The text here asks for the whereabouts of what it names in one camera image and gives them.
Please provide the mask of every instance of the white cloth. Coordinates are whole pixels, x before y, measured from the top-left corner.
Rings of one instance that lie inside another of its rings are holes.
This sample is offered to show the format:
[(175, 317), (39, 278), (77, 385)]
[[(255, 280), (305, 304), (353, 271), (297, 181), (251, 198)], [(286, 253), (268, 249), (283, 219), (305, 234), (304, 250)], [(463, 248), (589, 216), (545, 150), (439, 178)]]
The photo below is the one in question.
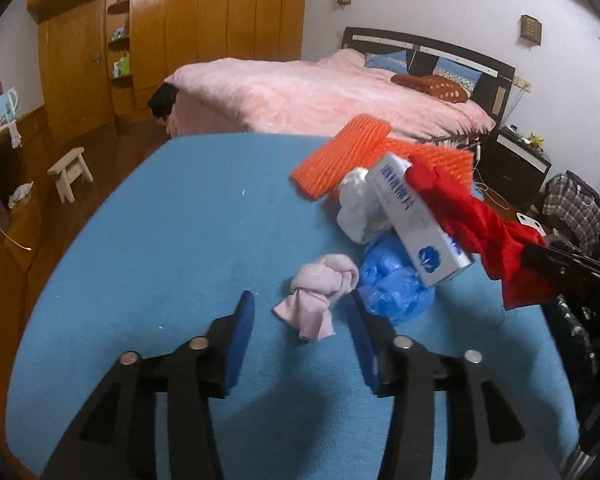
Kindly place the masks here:
[(351, 258), (344, 254), (326, 254), (300, 267), (291, 281), (291, 294), (275, 306), (273, 312), (297, 328), (300, 339), (318, 341), (335, 334), (329, 307), (349, 294), (359, 278), (360, 273)]
[(20, 136), (20, 133), (18, 131), (16, 121), (11, 121), (10, 123), (0, 122), (0, 132), (5, 129), (8, 129), (9, 134), (11, 135), (11, 147), (15, 149), (18, 146), (20, 146), (22, 142), (22, 137)]
[(19, 202), (24, 197), (26, 197), (31, 192), (31, 187), (33, 186), (33, 182), (29, 182), (28, 184), (22, 184), (16, 188), (16, 191), (9, 197), (9, 209), (13, 209), (13, 206), (16, 205), (16, 202)]
[(391, 222), (365, 179), (367, 173), (365, 168), (355, 168), (345, 175), (338, 186), (342, 206), (338, 213), (338, 225), (357, 244), (367, 244), (391, 229)]

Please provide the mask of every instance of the blue pillow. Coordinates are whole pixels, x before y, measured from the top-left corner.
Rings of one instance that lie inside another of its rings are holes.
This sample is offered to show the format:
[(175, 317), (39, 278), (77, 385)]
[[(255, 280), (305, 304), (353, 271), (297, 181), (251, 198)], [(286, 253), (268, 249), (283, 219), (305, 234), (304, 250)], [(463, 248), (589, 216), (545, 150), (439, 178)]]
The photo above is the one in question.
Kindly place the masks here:
[(446, 79), (455, 81), (467, 92), (469, 92), (469, 97), (471, 97), (471, 94), (474, 93), (475, 85), (478, 83), (478, 79), (480, 79), (482, 72), (478, 72), (473, 68), (450, 61), (444, 57), (440, 57), (438, 58), (435, 69), (433, 69), (433, 74), (441, 75)]
[(406, 50), (390, 54), (367, 54), (365, 68), (384, 68), (397, 74), (409, 75), (409, 57)]

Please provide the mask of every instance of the wardrobe door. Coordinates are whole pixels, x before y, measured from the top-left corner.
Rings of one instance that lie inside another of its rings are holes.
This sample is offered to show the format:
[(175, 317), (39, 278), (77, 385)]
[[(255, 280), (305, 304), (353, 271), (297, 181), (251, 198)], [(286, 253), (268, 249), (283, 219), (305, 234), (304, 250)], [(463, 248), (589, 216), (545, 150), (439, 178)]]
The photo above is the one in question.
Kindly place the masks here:
[(167, 73), (198, 60), (198, 0), (166, 0)]
[(255, 59), (278, 60), (282, 0), (256, 0)]
[(198, 0), (198, 61), (226, 56), (229, 0)]
[(226, 54), (253, 59), (256, 28), (256, 0), (229, 0)]
[(104, 53), (105, 0), (40, 23), (40, 79), (57, 146), (114, 121)]
[(278, 51), (280, 61), (300, 59), (302, 22), (304, 22), (304, 0), (282, 0)]
[(146, 108), (148, 98), (167, 75), (164, 17), (165, 0), (131, 0), (131, 74), (137, 108)]

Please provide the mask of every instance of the wall socket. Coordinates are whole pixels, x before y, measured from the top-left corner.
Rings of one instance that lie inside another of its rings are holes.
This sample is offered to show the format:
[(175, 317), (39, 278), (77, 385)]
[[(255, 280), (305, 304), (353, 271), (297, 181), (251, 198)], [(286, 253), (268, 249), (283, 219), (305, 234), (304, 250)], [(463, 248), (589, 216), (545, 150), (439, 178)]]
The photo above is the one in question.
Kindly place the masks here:
[(522, 88), (525, 92), (531, 93), (531, 83), (526, 79), (522, 79), (521, 77), (514, 76), (513, 84), (518, 88)]

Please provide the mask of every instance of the small wooden stool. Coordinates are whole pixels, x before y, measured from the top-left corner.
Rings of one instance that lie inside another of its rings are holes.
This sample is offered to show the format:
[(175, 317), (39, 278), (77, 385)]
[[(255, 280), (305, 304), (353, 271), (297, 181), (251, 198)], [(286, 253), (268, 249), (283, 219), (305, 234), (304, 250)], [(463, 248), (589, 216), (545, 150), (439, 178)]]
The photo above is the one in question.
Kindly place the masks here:
[(74, 192), (71, 191), (71, 183), (80, 175), (83, 175), (89, 182), (93, 182), (93, 175), (82, 158), (83, 151), (83, 147), (72, 149), (46, 172), (55, 176), (58, 195), (60, 195), (60, 202), (62, 203), (64, 203), (65, 198), (71, 203), (75, 201)]

